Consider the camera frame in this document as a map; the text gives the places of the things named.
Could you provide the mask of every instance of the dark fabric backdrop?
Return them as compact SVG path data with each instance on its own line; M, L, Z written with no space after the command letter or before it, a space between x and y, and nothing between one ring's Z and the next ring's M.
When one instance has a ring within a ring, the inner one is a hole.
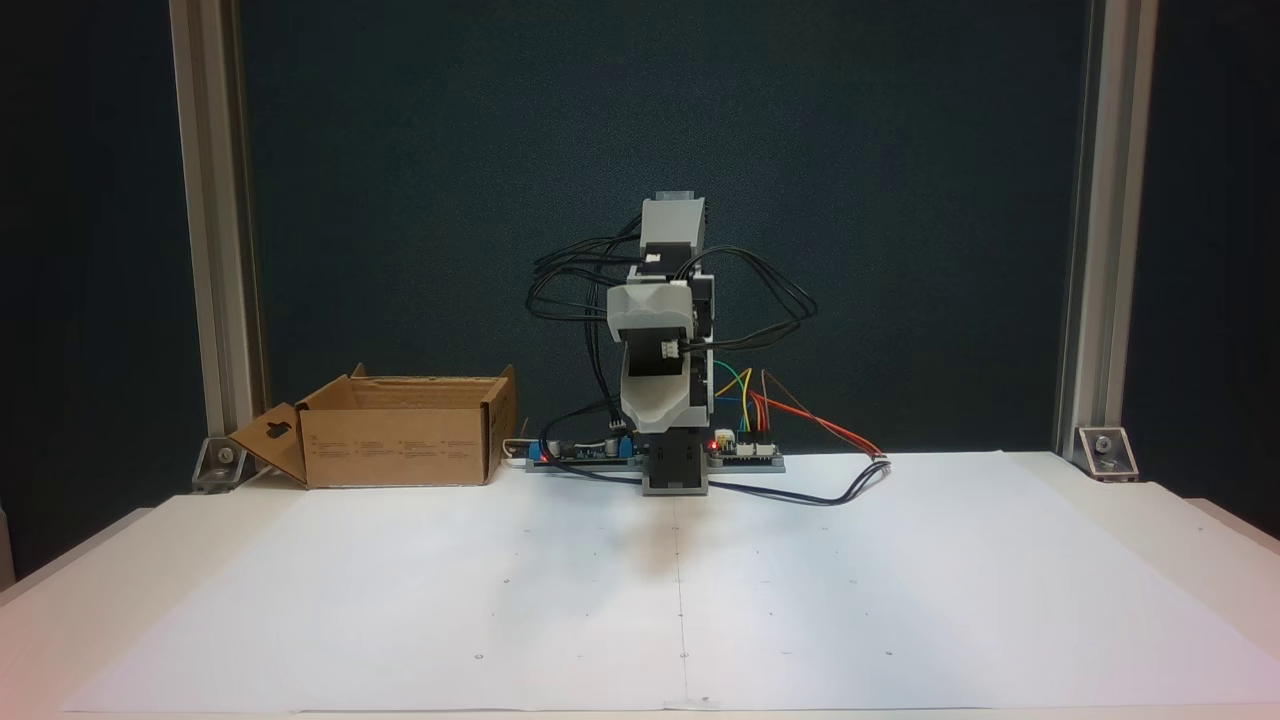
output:
M246 3L243 31L276 400L362 360L513 363L534 425L582 405L530 260L695 190L709 243L822 304L737 366L887 448L1051 446L1084 3ZM721 337L773 316L708 266Z
M1139 468L1280 536L1280 5L1161 3L1125 384Z
M19 3L0 36L0 505L24 575L189 491L205 409L168 3Z

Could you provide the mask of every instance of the orange wire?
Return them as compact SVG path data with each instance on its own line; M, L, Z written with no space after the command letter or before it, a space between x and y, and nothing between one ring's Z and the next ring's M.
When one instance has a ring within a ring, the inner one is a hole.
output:
M801 418L809 418L810 420L813 420L815 423L819 423L823 427L826 427L826 428L828 428L828 429L831 429L833 432L837 432L837 433L845 436L850 442L852 442L854 445L856 445L858 447L860 447L863 450L863 452L865 452L865 454L868 454L868 455L870 455L873 457L882 457L884 455L884 451L882 451L879 447L877 447L876 443L873 443L872 441L864 438L863 436L860 436L860 434L858 434L858 433L855 433L852 430L841 428L840 425L837 425L837 424L835 424L835 423L832 423L829 420L824 420L824 419L822 419L822 418L819 418L819 416L817 416L817 415L814 415L812 413L805 413L804 410L797 410L795 407L791 407L790 405L783 405L783 404L778 402L777 400L765 400L760 393L754 392L754 391L751 392L751 396L755 398L755 406L756 406L756 409L759 409L759 406L762 404L768 402L769 407L777 407L778 410L783 410L786 413L791 413L792 415L799 415Z

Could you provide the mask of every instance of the tabletop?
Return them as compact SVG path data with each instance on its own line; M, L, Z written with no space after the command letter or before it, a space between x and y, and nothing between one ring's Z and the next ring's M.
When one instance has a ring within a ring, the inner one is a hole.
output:
M1280 659L1280 556L1155 483L1103 486L1048 452L1010 457L1174 584ZM257 530L306 491L262 477L221 496L179 496L0 606L0 716L72 717L63 702L125 652L211 573L246 552ZM200 667L192 667L200 673ZM1046 710L814 711L859 719L1277 717L1280 705ZM326 716L326 714L307 714ZM422 716L428 714L397 714ZM440 714L431 712L439 720ZM466 712L515 716L512 712ZM575 712L576 719L596 712ZM628 716L646 714L631 712ZM740 714L726 715L781 715ZM335 714L352 720L364 714ZM672 711L662 711L669 719ZM212 715L108 714L163 720ZM241 717L270 717L243 715ZM376 714L385 719L385 712Z

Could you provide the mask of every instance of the open cardboard box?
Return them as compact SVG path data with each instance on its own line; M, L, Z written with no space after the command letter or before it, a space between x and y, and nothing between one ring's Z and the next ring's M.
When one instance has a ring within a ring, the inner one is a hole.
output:
M308 488L483 486L516 432L516 372L351 375L280 404L230 439Z

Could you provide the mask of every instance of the black cable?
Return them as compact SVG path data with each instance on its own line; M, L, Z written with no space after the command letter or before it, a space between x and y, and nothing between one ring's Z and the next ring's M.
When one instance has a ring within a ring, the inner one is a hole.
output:
M627 224L622 225L622 229L614 236L614 238L604 246L604 250L595 254L580 252L573 258L577 261L579 258L594 258L596 259L595 265L591 272L599 273L603 266L609 264L618 264L617 260L628 263L630 259L613 258L612 254L623 242L631 240L631 231L634 231L641 220L641 215L636 215ZM591 283L586 291L586 304L596 305L600 300L600 286ZM622 409L618 406L617 398L609 395L609 383L604 379L604 361L602 359L600 350L600 325L599 323L586 323L582 325L582 334L586 340L586 354L591 364L591 374L595 375L595 384L600 388L600 396L609 404L609 427L623 427L622 423Z
M854 478L854 482L852 484L849 486L849 489L846 489L844 493L836 497L818 497L815 495L805 495L803 492L792 492L778 488L764 488L758 486L744 486L739 483L724 483L719 480L710 480L709 484L713 488L731 489L746 495L754 495L756 497L764 497L768 500L785 500L788 502L799 502L804 505L814 505L820 507L836 507L851 502L854 498L861 495L863 491L865 491L867 487L870 484L870 480L877 474L887 470L888 468L890 468L888 460L873 461L870 465L864 468L863 471L859 473L856 478Z
M603 323L604 309L598 305L599 291L593 288L589 292L588 302L571 302L553 300L543 296L543 290L557 278L576 277L585 279L593 286L613 287L625 281L602 274L604 265L627 265L640 261L636 258L612 256L613 250L623 243L639 240L640 234L634 232L640 225L640 215L632 218L622 229L613 236L589 237L586 240L568 245L559 250L548 252L534 260L534 282L525 296L525 309L535 318L545 320L561 320L572 323ZM575 307L586 310L586 314L552 313L543 306Z
M675 278L687 279L690 273L698 266L703 258L714 254L728 254L745 260L748 266L756 274L756 277L760 278L760 282L764 283L764 287L771 295L773 295L773 299L778 301L778 305L782 306L791 319L774 323L733 340L685 342L682 343L685 350L760 350L774 345L783 337L800 329L801 323L818 314L818 301L814 300L812 295L805 292L804 288L796 284L795 281L782 274L781 270L767 263L759 255L733 245L718 245L694 255L676 270Z
M563 423L564 420L568 420L570 418L577 418L579 415L590 415L591 413L599 413L602 410L605 410L609 407L612 402L617 402L617 400L618 400L617 396L611 396L604 400L596 400L595 402L585 407L580 407L577 410L573 410L572 413L561 415L559 418L556 418L552 421L543 425L543 429L538 433L538 448L541 451L543 459L547 460L548 464L550 464L553 468L558 470L572 473L575 475L582 475L584 478L590 478L593 480L602 480L605 483L621 483L626 486L640 484L640 478L614 478L611 475L602 475L599 473L582 470L581 468L573 468L572 465L562 462L561 459L552 455L552 451L548 448L547 436L552 428L554 428L559 423Z

